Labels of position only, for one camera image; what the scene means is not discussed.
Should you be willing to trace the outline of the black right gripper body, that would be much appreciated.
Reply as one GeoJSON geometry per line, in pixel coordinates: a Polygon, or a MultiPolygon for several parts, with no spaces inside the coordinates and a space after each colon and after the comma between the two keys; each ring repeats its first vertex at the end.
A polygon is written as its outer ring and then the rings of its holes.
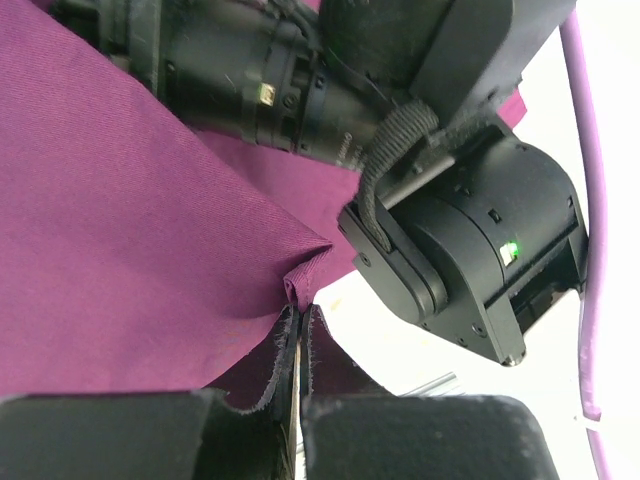
{"type": "Polygon", "coordinates": [[[50,15],[188,126],[358,171],[379,124],[298,1],[55,1],[50,15]]]}

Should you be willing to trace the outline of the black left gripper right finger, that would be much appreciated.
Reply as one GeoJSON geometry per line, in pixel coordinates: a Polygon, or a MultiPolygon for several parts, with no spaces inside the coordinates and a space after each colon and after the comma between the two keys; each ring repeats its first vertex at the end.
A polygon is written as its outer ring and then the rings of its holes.
{"type": "Polygon", "coordinates": [[[531,411],[506,396],[396,396],[337,344],[319,306],[300,328],[309,479],[555,479],[531,411]]]}

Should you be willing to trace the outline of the purple cloth mat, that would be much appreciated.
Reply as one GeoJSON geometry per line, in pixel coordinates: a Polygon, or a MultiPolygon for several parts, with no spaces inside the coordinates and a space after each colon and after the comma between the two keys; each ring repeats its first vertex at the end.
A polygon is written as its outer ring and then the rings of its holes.
{"type": "Polygon", "coordinates": [[[278,317],[352,268],[355,173],[184,126],[46,12],[1,5],[1,393],[272,397],[278,317]]]}

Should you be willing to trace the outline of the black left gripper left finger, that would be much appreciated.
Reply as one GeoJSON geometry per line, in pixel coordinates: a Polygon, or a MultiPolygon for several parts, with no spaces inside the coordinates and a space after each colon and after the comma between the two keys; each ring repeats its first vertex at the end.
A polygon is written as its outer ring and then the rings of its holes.
{"type": "Polygon", "coordinates": [[[4,479],[292,479],[301,312],[203,388],[1,401],[4,479]]]}

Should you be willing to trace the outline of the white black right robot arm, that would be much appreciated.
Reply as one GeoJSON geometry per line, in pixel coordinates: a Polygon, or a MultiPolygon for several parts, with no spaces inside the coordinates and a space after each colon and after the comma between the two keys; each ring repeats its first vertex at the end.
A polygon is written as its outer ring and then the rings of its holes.
{"type": "Polygon", "coordinates": [[[505,366],[586,281],[560,165],[499,117],[571,1],[56,1],[189,126],[356,172],[338,226],[397,317],[505,366]]]}

